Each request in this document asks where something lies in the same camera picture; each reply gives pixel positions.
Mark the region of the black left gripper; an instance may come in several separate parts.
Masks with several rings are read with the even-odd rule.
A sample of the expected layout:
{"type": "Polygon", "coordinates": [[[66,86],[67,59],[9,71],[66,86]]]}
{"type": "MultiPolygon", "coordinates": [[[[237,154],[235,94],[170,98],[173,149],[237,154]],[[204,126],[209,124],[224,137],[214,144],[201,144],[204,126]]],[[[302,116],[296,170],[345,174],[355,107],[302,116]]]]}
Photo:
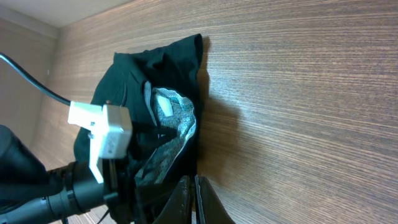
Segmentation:
{"type": "MultiPolygon", "coordinates": [[[[136,205],[134,169],[129,159],[103,160],[104,202],[117,224],[140,223],[136,205]]],[[[192,190],[189,176],[183,176],[153,224],[190,224],[192,190]]]]}

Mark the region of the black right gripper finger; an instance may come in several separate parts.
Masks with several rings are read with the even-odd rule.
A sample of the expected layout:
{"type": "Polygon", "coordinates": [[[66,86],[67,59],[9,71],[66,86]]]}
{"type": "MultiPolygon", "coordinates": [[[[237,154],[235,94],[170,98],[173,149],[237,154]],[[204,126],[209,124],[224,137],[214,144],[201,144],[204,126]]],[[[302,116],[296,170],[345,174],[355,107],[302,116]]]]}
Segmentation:
{"type": "Polygon", "coordinates": [[[235,224],[206,177],[195,176],[196,219],[199,224],[235,224]]]}

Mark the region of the black shorts garment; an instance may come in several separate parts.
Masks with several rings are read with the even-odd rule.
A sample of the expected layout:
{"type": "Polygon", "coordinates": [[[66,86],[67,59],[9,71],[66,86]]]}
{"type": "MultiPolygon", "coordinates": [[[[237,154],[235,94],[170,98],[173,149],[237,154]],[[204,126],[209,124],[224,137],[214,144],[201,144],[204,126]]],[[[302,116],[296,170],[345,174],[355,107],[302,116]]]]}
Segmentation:
{"type": "Polygon", "coordinates": [[[94,105],[125,106],[136,131],[121,166],[136,187],[197,174],[201,96],[197,80],[203,37],[191,35],[138,54],[116,53],[93,95],[94,105]]]}

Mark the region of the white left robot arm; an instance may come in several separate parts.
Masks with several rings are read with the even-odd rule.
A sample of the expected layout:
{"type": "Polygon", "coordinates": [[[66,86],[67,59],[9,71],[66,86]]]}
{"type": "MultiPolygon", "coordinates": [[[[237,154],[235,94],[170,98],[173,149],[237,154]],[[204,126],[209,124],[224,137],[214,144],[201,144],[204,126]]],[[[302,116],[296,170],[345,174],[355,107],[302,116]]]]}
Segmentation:
{"type": "Polygon", "coordinates": [[[1,223],[67,223],[101,205],[116,223],[191,223],[192,191],[187,175],[161,184],[139,185],[133,159],[177,136],[173,128],[136,124],[127,158],[104,162],[99,184],[86,162],[47,171],[19,138],[1,126],[1,223]]]}

